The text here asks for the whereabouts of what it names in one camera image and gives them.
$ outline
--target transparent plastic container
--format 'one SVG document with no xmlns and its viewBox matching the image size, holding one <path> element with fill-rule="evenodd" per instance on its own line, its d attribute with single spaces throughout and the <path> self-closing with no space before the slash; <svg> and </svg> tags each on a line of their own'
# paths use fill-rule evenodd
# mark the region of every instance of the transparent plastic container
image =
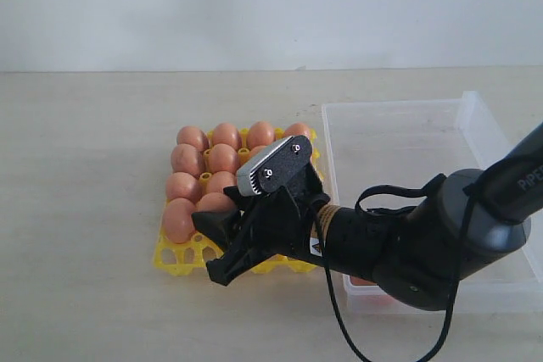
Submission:
<svg viewBox="0 0 543 362">
<path fill-rule="evenodd" d="M 332 103 L 322 107 L 331 194 L 353 207 L 360 193 L 378 184 L 420 188 L 439 173 L 485 169 L 513 148 L 476 92 L 461 99 L 387 103 Z M 420 200 L 376 196 L 365 207 L 398 208 Z M 522 250 L 469 276 L 458 292 L 456 312 L 543 310 L 543 214 L 532 216 Z M 348 309 L 373 314 L 424 311 L 390 298 L 379 287 L 355 286 L 344 276 Z"/>
</svg>

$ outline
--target white wall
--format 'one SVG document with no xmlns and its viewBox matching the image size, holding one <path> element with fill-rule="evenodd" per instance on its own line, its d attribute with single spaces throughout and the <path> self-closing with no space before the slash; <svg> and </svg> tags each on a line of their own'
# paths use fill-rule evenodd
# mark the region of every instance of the white wall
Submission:
<svg viewBox="0 0 543 362">
<path fill-rule="evenodd" d="M 543 0 L 0 0 L 0 70 L 543 64 Z"/>
</svg>

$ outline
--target yellow egg tray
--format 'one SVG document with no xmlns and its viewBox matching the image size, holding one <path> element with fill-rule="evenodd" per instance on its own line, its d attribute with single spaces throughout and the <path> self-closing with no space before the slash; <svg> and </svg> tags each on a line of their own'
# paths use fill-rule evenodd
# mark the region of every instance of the yellow egg tray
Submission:
<svg viewBox="0 0 543 362">
<path fill-rule="evenodd" d="M 242 137 L 243 146 L 238 150 L 238 156 L 242 165 L 245 164 L 249 158 L 249 150 L 246 148 L 248 132 L 249 129 L 241 129 L 239 131 Z M 283 132 L 283 129 L 276 128 L 276 139 L 282 138 Z M 209 131 L 207 136 L 211 141 L 213 131 Z M 315 139 L 316 132 L 314 129 L 311 129 L 311 143 L 313 144 L 311 162 L 322 180 L 322 173 L 316 166 L 316 162 L 321 154 L 315 148 L 315 143 L 313 143 Z M 208 155 L 209 150 L 204 152 L 206 166 L 208 166 Z M 205 172 L 200 176 L 199 182 L 202 187 L 205 187 L 210 177 L 211 173 L 209 172 Z M 173 243 L 165 236 L 162 226 L 160 226 L 159 237 L 154 247 L 153 264 L 157 269 L 164 270 L 170 273 L 172 276 L 186 276 L 191 274 L 194 269 L 205 269 L 205 262 L 207 260 L 216 259 L 221 256 L 222 251 L 219 249 L 219 247 L 217 247 L 217 245 L 215 245 L 210 239 L 199 232 L 196 232 L 188 242 Z M 253 267 L 251 271 L 258 274 L 269 273 L 277 266 L 287 266 L 294 272 L 308 272 L 316 267 L 314 265 L 310 265 L 309 263 L 302 262 L 301 260 L 291 259 L 282 255 L 275 255 L 272 258 Z"/>
</svg>

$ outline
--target egg tray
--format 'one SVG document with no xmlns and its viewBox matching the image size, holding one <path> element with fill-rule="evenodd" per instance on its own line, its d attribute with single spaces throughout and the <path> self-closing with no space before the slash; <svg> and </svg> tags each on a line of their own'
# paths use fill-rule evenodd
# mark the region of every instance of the egg tray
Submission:
<svg viewBox="0 0 543 362">
<path fill-rule="evenodd" d="M 247 149 L 247 133 L 249 129 L 241 129 L 239 131 L 242 137 L 242 148 L 238 150 L 239 161 L 241 165 L 245 164 L 249 159 L 249 150 Z M 283 137 L 284 130 L 281 128 L 275 129 L 276 139 Z M 207 133 L 210 139 L 213 136 L 213 131 Z M 316 169 L 317 174 L 322 180 L 322 173 L 316 166 L 316 162 L 321 156 L 315 148 L 314 141 L 316 140 L 316 132 L 311 129 L 311 144 L 313 145 L 313 154 L 311 155 L 311 163 Z M 199 182 L 202 188 L 205 188 L 208 180 L 211 178 L 211 173 L 208 160 L 209 151 L 204 152 L 204 161 L 207 172 L 199 177 Z M 195 269 L 205 269 L 205 262 L 210 259 L 216 259 L 222 256 L 222 250 L 215 245 L 210 239 L 199 232 L 194 233 L 191 239 L 185 243 L 173 243 L 165 235 L 162 228 L 162 220 L 160 220 L 159 237 L 154 247 L 153 264 L 157 269 L 164 270 L 172 276 L 186 276 L 191 274 Z M 315 269 L 316 266 L 301 260 L 291 259 L 287 256 L 275 255 L 261 264 L 253 267 L 251 271 L 258 274 L 269 273 L 277 266 L 287 266 L 294 272 L 308 272 Z"/>
</svg>

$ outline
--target screw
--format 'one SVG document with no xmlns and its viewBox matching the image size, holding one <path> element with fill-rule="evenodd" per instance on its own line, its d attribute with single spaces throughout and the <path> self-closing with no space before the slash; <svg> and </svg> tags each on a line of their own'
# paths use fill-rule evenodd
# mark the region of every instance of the screw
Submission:
<svg viewBox="0 0 543 362">
<path fill-rule="evenodd" d="M 272 178 L 273 171 L 271 169 L 263 169 L 262 174 L 267 180 L 269 180 Z"/>
</svg>

